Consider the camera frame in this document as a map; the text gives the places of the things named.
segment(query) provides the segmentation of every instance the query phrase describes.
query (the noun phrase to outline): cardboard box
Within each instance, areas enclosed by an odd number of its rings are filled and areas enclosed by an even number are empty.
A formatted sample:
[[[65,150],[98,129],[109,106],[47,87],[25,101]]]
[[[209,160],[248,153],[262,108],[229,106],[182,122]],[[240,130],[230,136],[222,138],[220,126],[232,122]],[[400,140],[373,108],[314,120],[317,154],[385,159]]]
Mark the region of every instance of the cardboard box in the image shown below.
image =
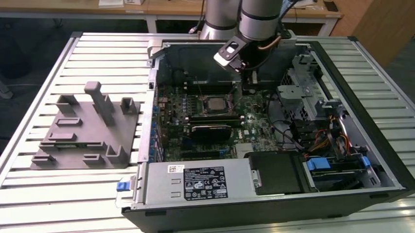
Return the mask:
[[[141,5],[144,0],[124,0],[125,4]]]

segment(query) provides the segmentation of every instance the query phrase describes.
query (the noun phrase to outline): warning label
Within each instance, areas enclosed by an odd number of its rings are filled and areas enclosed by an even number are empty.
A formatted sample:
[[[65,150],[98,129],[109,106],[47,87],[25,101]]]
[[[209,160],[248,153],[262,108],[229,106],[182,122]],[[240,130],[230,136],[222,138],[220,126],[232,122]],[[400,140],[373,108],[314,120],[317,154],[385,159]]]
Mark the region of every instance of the warning label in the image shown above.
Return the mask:
[[[184,169],[184,199],[226,198],[226,180],[222,166]]]

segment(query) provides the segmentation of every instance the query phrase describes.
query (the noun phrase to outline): floor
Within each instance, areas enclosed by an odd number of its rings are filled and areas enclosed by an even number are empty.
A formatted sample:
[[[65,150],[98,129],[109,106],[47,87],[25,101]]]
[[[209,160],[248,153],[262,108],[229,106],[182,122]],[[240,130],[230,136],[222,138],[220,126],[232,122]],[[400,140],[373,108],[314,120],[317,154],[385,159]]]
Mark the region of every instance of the floor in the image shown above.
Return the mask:
[[[63,19],[55,27],[51,19],[0,18],[0,37],[11,36],[30,64],[30,72],[18,79],[0,80],[13,92],[13,98],[0,99],[0,152],[6,146],[15,127],[37,94],[58,54],[72,32],[145,33],[142,20],[80,20]],[[160,22],[162,33],[185,33],[193,22]],[[386,72],[415,101],[415,40],[412,40],[396,60],[386,67]]]

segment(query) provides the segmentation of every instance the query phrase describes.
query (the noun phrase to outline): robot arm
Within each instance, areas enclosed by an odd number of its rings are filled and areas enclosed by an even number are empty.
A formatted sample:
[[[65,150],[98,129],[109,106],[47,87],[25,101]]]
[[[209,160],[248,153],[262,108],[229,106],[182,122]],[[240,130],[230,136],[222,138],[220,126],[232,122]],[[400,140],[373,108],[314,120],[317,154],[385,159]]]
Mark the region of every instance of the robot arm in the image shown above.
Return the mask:
[[[238,33],[224,44],[213,59],[236,72],[252,67],[261,53],[273,47],[280,36],[276,27],[284,0],[241,0]]]

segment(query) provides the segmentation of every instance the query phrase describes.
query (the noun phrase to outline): aluminum extrusion table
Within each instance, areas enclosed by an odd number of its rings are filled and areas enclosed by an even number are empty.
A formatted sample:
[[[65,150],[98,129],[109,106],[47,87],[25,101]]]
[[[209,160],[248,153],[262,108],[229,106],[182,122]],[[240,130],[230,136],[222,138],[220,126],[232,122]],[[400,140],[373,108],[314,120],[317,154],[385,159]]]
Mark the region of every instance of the aluminum extrusion table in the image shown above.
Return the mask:
[[[146,97],[149,40],[196,39],[182,34],[74,33],[0,157],[1,233],[137,233],[116,207],[116,182],[134,174],[142,117],[138,117],[130,165],[112,170],[29,170],[30,158],[57,113],[59,94],[82,94],[86,81],[100,81],[112,101],[133,97],[141,111]],[[318,40],[408,170],[415,174],[415,106],[358,42],[345,37]],[[128,202],[130,192],[120,193]],[[413,232],[415,200],[377,204],[341,218],[313,219],[197,232],[296,233]]]

